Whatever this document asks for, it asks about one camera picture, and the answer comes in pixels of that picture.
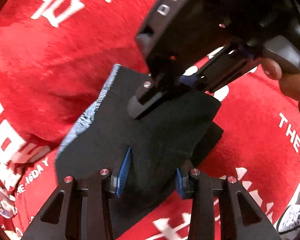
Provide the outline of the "person's right hand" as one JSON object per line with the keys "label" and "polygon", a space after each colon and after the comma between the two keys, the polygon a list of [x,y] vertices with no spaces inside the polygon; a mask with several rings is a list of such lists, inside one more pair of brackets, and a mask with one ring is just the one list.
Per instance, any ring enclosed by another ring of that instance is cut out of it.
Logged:
{"label": "person's right hand", "polygon": [[300,113],[300,73],[283,73],[279,64],[268,58],[261,58],[261,66],[267,77],[279,82],[281,93],[284,96],[298,102],[298,109]]}

